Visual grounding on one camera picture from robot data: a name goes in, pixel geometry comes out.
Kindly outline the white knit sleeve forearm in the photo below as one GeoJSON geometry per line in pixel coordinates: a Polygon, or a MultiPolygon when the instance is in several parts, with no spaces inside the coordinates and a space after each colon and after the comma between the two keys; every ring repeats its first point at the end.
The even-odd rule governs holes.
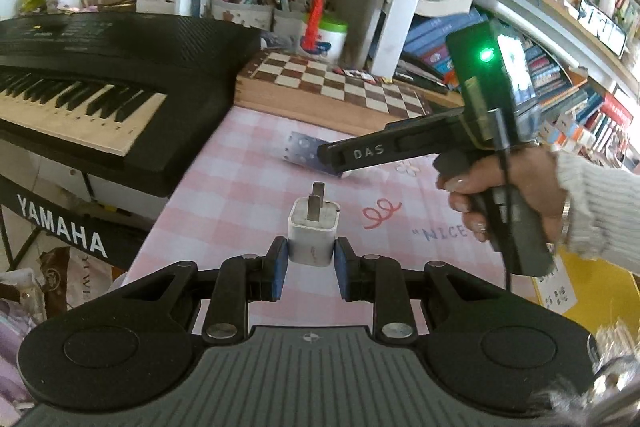
{"type": "Polygon", "coordinates": [[[583,258],[603,259],[639,272],[639,177],[624,169],[556,154],[556,179],[567,193],[561,241],[583,258]]]}

